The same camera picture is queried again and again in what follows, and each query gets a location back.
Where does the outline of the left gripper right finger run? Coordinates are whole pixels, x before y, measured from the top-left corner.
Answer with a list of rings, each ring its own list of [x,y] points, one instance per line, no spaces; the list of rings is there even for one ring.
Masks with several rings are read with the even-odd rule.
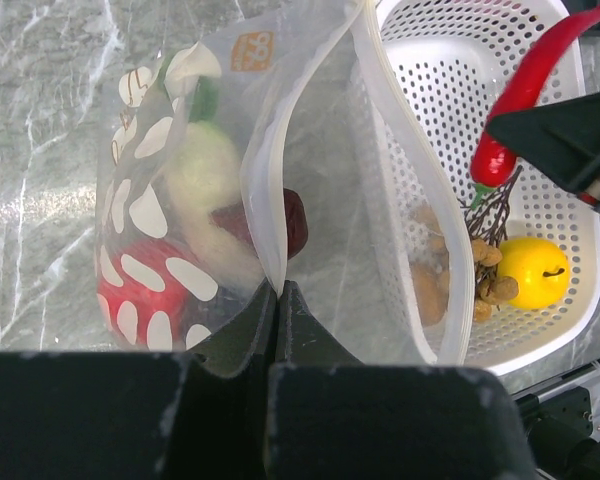
[[[358,363],[297,284],[269,370],[271,479],[532,479],[518,409],[490,372]]]

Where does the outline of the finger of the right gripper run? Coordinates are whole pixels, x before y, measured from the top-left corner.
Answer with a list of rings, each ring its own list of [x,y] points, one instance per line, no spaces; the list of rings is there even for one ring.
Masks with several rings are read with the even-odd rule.
[[[600,92],[499,115],[486,130],[600,213]]]

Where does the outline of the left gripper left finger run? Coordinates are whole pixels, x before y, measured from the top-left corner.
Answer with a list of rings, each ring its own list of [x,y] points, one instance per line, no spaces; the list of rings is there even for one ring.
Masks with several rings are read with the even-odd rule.
[[[0,479],[261,479],[277,297],[185,352],[1,352]]]

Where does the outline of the red chili pepper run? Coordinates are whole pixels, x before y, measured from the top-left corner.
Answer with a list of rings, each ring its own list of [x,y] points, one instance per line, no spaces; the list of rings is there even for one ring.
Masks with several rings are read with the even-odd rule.
[[[551,72],[571,44],[598,23],[600,5],[571,14],[544,32],[522,58],[486,120],[534,107]],[[486,194],[509,179],[516,161],[517,155],[512,150],[488,132],[482,133],[470,164],[475,189],[471,204],[473,210],[481,204]]]

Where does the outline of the red apple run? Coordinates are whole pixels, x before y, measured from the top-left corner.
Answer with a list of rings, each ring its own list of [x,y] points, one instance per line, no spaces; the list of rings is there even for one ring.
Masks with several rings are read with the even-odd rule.
[[[165,239],[138,241],[118,254],[100,246],[97,264],[97,297],[107,327],[136,348],[182,349],[188,301],[208,302],[218,291],[195,256]]]

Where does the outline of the dark red onion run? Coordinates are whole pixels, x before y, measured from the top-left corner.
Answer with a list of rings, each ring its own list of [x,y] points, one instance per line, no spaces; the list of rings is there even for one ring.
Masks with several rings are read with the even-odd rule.
[[[305,247],[309,231],[304,205],[299,194],[285,188],[283,196],[287,227],[288,258],[292,259]],[[211,214],[211,219],[216,226],[228,231],[250,250],[255,251],[242,204],[235,204],[216,210]]]

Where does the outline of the white radish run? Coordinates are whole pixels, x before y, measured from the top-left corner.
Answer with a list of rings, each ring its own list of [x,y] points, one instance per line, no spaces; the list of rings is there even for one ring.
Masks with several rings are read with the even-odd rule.
[[[163,71],[163,86],[182,100],[183,139],[162,169],[173,209],[192,256],[219,286],[249,297],[264,279],[242,205],[242,156],[213,122],[222,75],[202,43],[178,51]]]

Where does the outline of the clear dotted zip bag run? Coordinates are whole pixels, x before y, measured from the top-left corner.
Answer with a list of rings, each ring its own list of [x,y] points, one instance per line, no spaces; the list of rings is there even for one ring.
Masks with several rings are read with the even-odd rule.
[[[258,287],[281,291],[297,276],[308,280],[306,293],[325,301],[330,313],[348,316],[378,306],[395,325],[382,291],[357,157],[359,145],[369,140],[351,111],[351,77],[359,71],[368,98],[411,159],[449,249],[444,317],[471,324],[469,238],[456,197],[435,189],[439,161],[371,29],[376,8],[374,1],[295,1],[198,41],[222,68],[213,122],[242,156],[242,205],[264,272]],[[108,128],[98,162],[97,288],[100,246],[118,254],[138,241],[165,239],[191,253],[162,173],[183,139],[177,108],[184,102],[171,99],[163,86],[163,71],[180,50],[125,73],[112,99],[120,123]],[[285,188],[301,197],[309,231],[292,259]],[[189,300],[185,346],[170,351],[201,343],[255,291],[245,297],[218,284],[212,300]]]

